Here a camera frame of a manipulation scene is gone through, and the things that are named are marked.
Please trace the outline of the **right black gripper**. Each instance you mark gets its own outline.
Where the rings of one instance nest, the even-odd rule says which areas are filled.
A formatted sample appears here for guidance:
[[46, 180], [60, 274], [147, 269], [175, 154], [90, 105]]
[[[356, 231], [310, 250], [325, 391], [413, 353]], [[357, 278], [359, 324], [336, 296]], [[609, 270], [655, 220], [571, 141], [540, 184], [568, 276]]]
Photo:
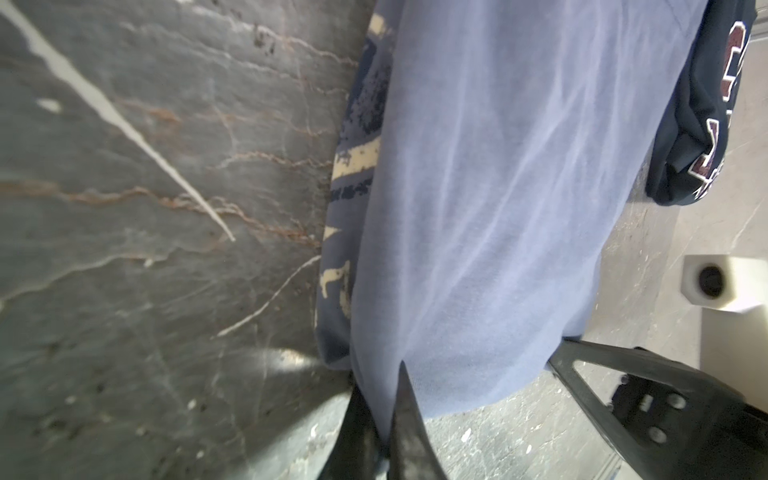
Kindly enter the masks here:
[[[575, 364], [622, 378], [603, 403]], [[563, 340], [548, 364], [602, 438], [643, 479], [764, 479], [767, 414], [700, 370], [641, 347]]]

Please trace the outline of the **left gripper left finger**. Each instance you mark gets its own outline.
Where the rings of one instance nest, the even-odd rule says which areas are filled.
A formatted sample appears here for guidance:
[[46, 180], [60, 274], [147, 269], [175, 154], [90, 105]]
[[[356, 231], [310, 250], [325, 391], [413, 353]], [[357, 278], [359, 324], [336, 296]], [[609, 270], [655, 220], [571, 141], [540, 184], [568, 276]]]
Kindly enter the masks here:
[[337, 440], [318, 480], [373, 480], [384, 461], [384, 447], [373, 416], [360, 389], [355, 386]]

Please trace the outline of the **navy tank top red trim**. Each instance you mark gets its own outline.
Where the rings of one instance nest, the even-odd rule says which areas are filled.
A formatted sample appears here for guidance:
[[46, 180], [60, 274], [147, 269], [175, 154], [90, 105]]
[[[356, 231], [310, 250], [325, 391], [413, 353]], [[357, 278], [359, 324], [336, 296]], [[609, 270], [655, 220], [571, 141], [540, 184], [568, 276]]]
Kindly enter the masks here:
[[722, 171], [754, 1], [710, 1], [656, 132], [646, 195], [660, 206], [702, 199]]

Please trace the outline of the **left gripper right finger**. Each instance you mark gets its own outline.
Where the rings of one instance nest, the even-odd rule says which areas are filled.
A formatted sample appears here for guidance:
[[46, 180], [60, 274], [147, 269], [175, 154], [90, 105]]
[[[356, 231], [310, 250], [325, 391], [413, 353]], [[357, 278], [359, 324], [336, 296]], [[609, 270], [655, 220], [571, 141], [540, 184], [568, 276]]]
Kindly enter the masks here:
[[448, 479], [429, 441], [404, 362], [399, 367], [389, 456], [389, 479]]

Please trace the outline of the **grey blue tank top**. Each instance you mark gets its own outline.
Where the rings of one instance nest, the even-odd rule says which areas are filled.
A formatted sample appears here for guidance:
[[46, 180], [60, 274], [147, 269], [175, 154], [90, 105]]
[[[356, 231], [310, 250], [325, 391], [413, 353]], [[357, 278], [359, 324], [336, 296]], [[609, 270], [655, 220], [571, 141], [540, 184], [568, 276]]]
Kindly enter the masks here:
[[334, 160], [315, 332], [379, 436], [502, 400], [592, 314], [702, 1], [379, 1]]

